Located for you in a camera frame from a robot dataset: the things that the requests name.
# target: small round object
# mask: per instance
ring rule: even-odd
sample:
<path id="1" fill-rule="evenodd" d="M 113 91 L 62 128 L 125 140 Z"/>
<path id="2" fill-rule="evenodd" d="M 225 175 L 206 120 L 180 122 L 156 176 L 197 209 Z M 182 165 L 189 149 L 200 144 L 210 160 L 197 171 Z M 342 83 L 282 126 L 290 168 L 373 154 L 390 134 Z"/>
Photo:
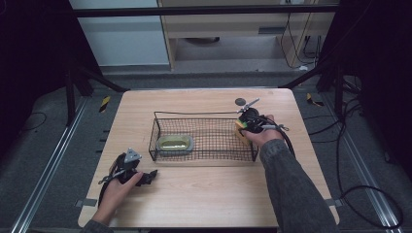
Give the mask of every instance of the small round object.
<path id="1" fill-rule="evenodd" d="M 234 103 L 237 106 L 244 106 L 246 104 L 246 100 L 244 98 L 237 98 Z"/>

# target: gray floor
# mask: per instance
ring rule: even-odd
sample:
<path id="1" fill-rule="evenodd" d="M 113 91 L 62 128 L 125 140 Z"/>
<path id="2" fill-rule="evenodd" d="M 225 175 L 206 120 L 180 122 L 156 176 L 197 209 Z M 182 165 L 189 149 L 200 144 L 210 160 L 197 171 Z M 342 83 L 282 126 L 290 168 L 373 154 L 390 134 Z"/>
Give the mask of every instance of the gray floor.
<path id="1" fill-rule="evenodd" d="M 179 47 L 173 71 L 145 71 L 135 75 L 112 75 L 107 78 L 133 89 L 276 87 L 304 73 L 298 68 L 288 66 L 273 37 L 221 38 L 213 44 L 203 40 L 181 40 Z M 308 132 L 315 132 L 334 121 L 328 106 L 319 107 L 306 101 L 306 93 L 316 92 L 316 81 L 315 77 L 293 90 Z M 111 127 L 121 99 L 121 93 L 116 93 L 99 83 L 92 84 L 95 91 L 91 97 L 77 97 L 77 103 L 86 101 L 83 117 L 59 161 L 49 188 L 39 201 L 29 231 L 76 232 L 79 229 L 77 218 L 80 208 L 75 207 L 75 203 L 86 197 L 100 153 L 104 148 L 104 139 L 108 136 L 107 130 Z M 105 113 L 98 113 L 101 101 L 107 95 L 111 96 L 108 108 Z M 327 103 L 332 97 L 332 91 L 323 93 L 321 97 L 322 101 Z M 353 97 L 352 94 L 345 94 L 346 101 Z M 64 89 L 41 97 L 36 102 L 33 112 L 39 114 L 33 114 L 29 118 L 25 126 L 28 130 L 21 132 L 9 151 L 10 159 L 1 164 L 0 229 L 4 232 L 9 232 L 9 228 L 17 220 L 63 134 L 66 123 Z M 346 137 L 350 137 L 354 142 L 356 153 L 360 154 L 364 166 L 369 169 L 377 185 L 393 196 L 403 210 L 405 221 L 402 231 L 393 232 L 412 232 L 411 181 L 406 178 L 400 166 L 385 161 L 381 144 L 367 120 L 359 112 L 349 117 L 347 124 Z M 338 128 L 332 127 L 326 132 L 311 136 L 334 199 L 340 196 L 336 176 L 336 143 L 319 142 L 335 139 L 337 132 Z M 350 148 L 351 145 L 345 144 L 342 140 L 339 165 L 344 189 L 362 184 L 362 176 L 357 170 L 352 156 L 354 152 Z M 362 190 L 350 194 L 348 198 L 363 215 L 380 222 L 370 196 L 370 193 Z M 337 210 L 342 232 L 391 232 L 365 222 L 347 205 Z"/>

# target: wooden table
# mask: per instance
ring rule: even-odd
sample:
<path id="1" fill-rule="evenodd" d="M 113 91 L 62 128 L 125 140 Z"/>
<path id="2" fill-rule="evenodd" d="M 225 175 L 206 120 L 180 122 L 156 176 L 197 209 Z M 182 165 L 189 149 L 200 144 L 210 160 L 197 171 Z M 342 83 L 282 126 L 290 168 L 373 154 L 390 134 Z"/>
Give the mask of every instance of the wooden table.
<path id="1" fill-rule="evenodd" d="M 276 227 L 278 223 L 266 188 L 261 162 L 198 159 L 191 162 L 153 162 L 149 154 L 154 112 L 235 112 L 242 97 L 261 114 L 271 114 L 290 131 L 297 160 L 325 199 L 330 198 L 318 159 L 289 89 L 179 89 L 127 91 L 109 134 L 87 194 L 98 199 L 98 182 L 117 156 L 133 148 L 143 158 L 139 171 L 158 170 L 150 185 L 132 190 L 112 220 L 113 227 Z M 97 207 L 83 206 L 84 226 Z M 331 210 L 339 221 L 334 207 Z"/>

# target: wall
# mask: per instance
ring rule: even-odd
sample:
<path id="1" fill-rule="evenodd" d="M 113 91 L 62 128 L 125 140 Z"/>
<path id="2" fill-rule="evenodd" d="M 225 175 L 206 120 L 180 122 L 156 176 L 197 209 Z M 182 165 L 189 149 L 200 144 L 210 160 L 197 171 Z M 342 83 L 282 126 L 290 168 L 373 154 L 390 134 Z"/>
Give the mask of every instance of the wall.
<path id="1" fill-rule="evenodd" d="M 70 0 L 73 9 L 157 7 L 155 0 Z M 159 17 L 84 17 L 79 22 L 103 73 L 169 66 Z"/>

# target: metal bar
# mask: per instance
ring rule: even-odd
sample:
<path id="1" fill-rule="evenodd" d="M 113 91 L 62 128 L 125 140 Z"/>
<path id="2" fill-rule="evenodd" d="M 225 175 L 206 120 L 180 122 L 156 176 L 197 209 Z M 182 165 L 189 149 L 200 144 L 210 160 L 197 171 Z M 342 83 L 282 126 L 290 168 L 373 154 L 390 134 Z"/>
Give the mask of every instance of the metal bar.
<path id="1" fill-rule="evenodd" d="M 85 111 L 87 99 L 88 98 L 85 97 L 81 99 L 78 109 L 76 111 L 76 117 L 74 118 L 72 124 L 67 126 L 64 130 L 63 135 L 60 138 L 60 141 L 58 142 L 53 154 L 51 155 L 51 159 L 49 160 L 48 165 L 46 166 L 40 180 L 37 182 L 36 187 L 31 193 L 30 198 L 28 199 L 26 205 L 24 206 L 15 224 L 13 225 L 11 232 L 24 233 L 27 231 L 31 220 L 36 214 L 36 211 L 39 208 L 39 205 L 43 197 L 45 196 L 49 184 L 52 181 L 54 173 L 57 170 L 58 164 L 60 163 L 60 160 L 63 157 L 64 152 L 66 151 L 77 126 L 79 125 L 79 121 L 82 118 L 83 113 Z"/>
<path id="2" fill-rule="evenodd" d="M 328 13 L 337 12 L 339 4 L 322 5 L 251 5 L 251 6 L 204 6 L 204 7 L 161 7 L 123 9 L 81 9 L 73 12 L 59 12 L 49 9 L 50 15 L 72 15 L 76 17 L 147 17 L 224 14 L 275 14 L 275 13 Z"/>
<path id="3" fill-rule="evenodd" d="M 327 95 L 323 94 L 323 98 L 326 100 L 325 104 L 328 107 L 330 113 L 334 116 L 334 111 L 332 106 L 331 100 L 327 97 Z M 351 158 L 352 164 L 355 166 L 355 170 L 360 178 L 362 184 L 370 185 L 374 187 L 378 187 L 378 183 L 373 178 L 372 173 L 368 169 L 367 165 L 364 163 L 363 159 L 361 158 L 361 153 L 358 151 L 355 142 L 353 141 L 349 132 L 346 132 L 342 137 L 346 149 L 348 151 L 349 157 Z M 376 214 L 378 215 L 379 219 L 381 220 L 382 224 L 385 226 L 393 226 L 398 224 L 396 216 L 388 203 L 388 200 L 382 193 L 375 192 L 373 190 L 366 191 L 370 202 L 372 203 Z M 394 230 L 387 230 L 388 233 L 402 233 L 403 230 L 401 227 Z"/>

